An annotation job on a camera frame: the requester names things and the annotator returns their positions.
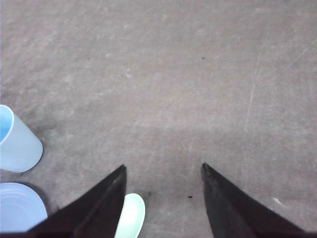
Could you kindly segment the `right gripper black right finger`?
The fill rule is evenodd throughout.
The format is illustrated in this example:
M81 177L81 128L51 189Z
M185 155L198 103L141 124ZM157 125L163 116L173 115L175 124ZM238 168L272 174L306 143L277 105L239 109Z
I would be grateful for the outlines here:
M263 206L207 163L202 164L204 201L215 238L315 238Z

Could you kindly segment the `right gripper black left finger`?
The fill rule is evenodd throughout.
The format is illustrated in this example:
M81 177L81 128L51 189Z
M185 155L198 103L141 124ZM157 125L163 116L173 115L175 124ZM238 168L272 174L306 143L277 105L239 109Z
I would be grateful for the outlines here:
M27 232L28 238L113 238L126 193L124 165Z

